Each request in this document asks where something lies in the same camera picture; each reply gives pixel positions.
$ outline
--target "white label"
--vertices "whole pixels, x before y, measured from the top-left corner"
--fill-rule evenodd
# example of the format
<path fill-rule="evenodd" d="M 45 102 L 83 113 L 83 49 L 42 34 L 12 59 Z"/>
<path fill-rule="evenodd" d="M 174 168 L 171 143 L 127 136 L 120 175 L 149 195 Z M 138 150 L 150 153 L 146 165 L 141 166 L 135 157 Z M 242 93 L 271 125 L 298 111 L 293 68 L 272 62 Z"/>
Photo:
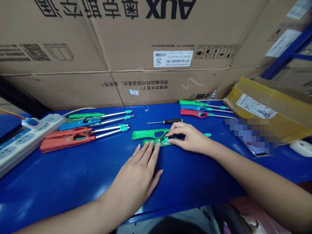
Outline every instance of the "white label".
<path fill-rule="evenodd" d="M 154 67 L 189 67 L 193 51 L 154 51 Z"/>
<path fill-rule="evenodd" d="M 262 105 L 246 94 L 242 94 L 236 105 L 244 108 L 245 110 L 262 119 L 271 119 L 277 114 L 276 111 L 266 107 L 265 105 Z"/>
<path fill-rule="evenodd" d="M 298 0 L 288 12 L 287 17 L 300 20 L 301 17 L 312 7 L 312 0 Z"/>
<path fill-rule="evenodd" d="M 287 29 L 286 32 L 275 42 L 265 56 L 278 58 L 299 37 L 301 32 Z"/>
<path fill-rule="evenodd" d="M 138 91 L 138 90 L 129 89 L 129 93 L 130 93 L 131 95 L 139 95 L 139 91 Z"/>

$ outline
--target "right hand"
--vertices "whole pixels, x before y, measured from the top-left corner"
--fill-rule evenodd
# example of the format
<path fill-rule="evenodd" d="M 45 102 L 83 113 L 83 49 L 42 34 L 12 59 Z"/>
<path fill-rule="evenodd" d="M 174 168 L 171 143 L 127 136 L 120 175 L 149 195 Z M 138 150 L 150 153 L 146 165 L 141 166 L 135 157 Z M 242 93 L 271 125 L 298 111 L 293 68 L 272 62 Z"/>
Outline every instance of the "right hand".
<path fill-rule="evenodd" d="M 184 150 L 197 153 L 206 154 L 208 144 L 214 142 L 192 125 L 182 122 L 173 123 L 170 128 L 170 132 L 166 134 L 166 137 L 173 136 L 174 134 L 184 134 L 185 139 L 183 141 L 170 139 L 168 140 L 168 143 L 180 146 Z"/>

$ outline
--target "cardboard box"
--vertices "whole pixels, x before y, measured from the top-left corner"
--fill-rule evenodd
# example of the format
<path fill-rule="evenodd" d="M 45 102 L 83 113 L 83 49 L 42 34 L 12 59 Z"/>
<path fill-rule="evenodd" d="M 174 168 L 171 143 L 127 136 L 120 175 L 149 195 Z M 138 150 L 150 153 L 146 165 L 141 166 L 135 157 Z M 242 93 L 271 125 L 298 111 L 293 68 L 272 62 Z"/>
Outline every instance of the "cardboard box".
<path fill-rule="evenodd" d="M 312 22 L 309 9 L 299 20 L 287 17 L 297 0 L 270 0 L 234 58 L 232 68 L 270 66 L 275 57 L 265 56 L 277 40 L 292 29 L 302 32 Z"/>
<path fill-rule="evenodd" d="M 53 110 L 123 106 L 110 73 L 9 76 L 5 79 Z"/>
<path fill-rule="evenodd" d="M 131 71 L 6 76 L 53 110 L 113 107 L 223 98 L 240 77 L 255 78 L 263 69 L 208 71 Z"/>
<path fill-rule="evenodd" d="M 277 76 L 274 81 L 304 93 L 312 92 L 311 69 L 285 70 L 281 75 Z"/>
<path fill-rule="evenodd" d="M 231 68 L 224 72 L 220 83 L 217 87 L 215 99 L 225 98 L 232 90 L 234 85 L 239 82 L 242 77 L 249 79 L 262 75 L 267 68 Z"/>
<path fill-rule="evenodd" d="M 140 71 L 114 72 L 112 76 L 120 84 L 118 90 L 124 105 L 132 106 L 209 98 L 223 73 L 224 71 Z"/>
<path fill-rule="evenodd" d="M 0 20 L 10 23 L 0 26 L 0 71 L 15 74 L 229 67 L 266 3 L 1 1 Z"/>
<path fill-rule="evenodd" d="M 107 70 L 90 22 L 66 16 L 60 2 L 66 1 L 0 2 L 0 73 Z"/>
<path fill-rule="evenodd" d="M 277 137 L 280 144 L 312 135 L 312 96 L 257 77 L 242 78 L 223 100 L 244 119 L 260 119 L 262 136 Z"/>

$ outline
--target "white power strip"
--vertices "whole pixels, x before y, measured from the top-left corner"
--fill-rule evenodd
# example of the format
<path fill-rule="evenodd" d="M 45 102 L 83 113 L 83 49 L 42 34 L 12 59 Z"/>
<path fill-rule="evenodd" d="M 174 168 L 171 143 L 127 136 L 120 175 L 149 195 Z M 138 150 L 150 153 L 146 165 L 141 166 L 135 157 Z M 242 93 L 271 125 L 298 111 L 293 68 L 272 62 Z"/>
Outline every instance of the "white power strip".
<path fill-rule="evenodd" d="M 48 114 L 39 130 L 25 130 L 0 146 L 0 178 L 37 149 L 44 138 L 57 131 L 67 119 L 59 114 Z"/>

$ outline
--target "metal tube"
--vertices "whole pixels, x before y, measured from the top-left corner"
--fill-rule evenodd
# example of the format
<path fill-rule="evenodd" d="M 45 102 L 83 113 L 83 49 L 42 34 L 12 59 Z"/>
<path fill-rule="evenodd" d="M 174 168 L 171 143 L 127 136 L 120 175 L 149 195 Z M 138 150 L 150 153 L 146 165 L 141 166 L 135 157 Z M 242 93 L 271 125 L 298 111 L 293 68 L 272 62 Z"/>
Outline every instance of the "metal tube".
<path fill-rule="evenodd" d="M 236 117 L 230 117 L 230 116 L 225 116 L 225 115 L 215 115 L 216 117 L 223 117 L 223 118 L 227 118 L 227 119 L 237 119 Z"/>
<path fill-rule="evenodd" d="M 107 121 L 104 121 L 104 122 L 101 122 L 101 123 L 97 123 L 97 124 L 93 124 L 93 125 L 90 125 L 90 126 L 100 126 L 100 125 L 103 125 L 103 124 L 108 124 L 108 123 L 112 123 L 112 122 L 116 122 L 116 121 L 120 121 L 120 120 L 124 120 L 124 117 L 121 117 L 121 118 L 117 118 L 117 119 L 112 119 L 112 120 L 107 120 Z"/>
<path fill-rule="evenodd" d="M 91 131 L 91 133 L 102 132 L 102 131 L 109 131 L 109 130 L 118 129 L 118 128 L 120 128 L 120 126 L 101 128 L 101 129 L 93 130 L 93 131 Z"/>
<path fill-rule="evenodd" d="M 103 117 L 111 117 L 111 116 L 121 115 L 121 114 L 126 114 L 126 111 L 124 111 L 124 112 L 118 112 L 118 113 L 113 113 L 113 114 L 108 114 L 108 115 L 97 116 L 96 119 L 98 119 L 98 118 L 103 118 Z"/>
<path fill-rule="evenodd" d="M 226 112 L 226 113 L 234 113 L 233 111 L 228 111 L 228 110 L 216 110 L 216 109 L 212 109 L 211 111 L 220 111 L 220 112 Z"/>
<path fill-rule="evenodd" d="M 95 138 L 98 139 L 98 138 L 101 138 L 101 137 L 104 137 L 104 136 L 109 136 L 109 135 L 112 135 L 112 134 L 115 134 L 115 133 L 118 133 L 118 132 L 122 132 L 122 130 L 118 129 L 118 130 L 115 130 L 115 131 L 112 131 L 112 132 L 109 132 L 109 133 L 104 133 L 102 135 L 96 136 Z"/>
<path fill-rule="evenodd" d="M 213 105 L 208 105 L 209 107 L 215 107 L 215 108 L 221 108 L 221 106 L 213 106 Z"/>

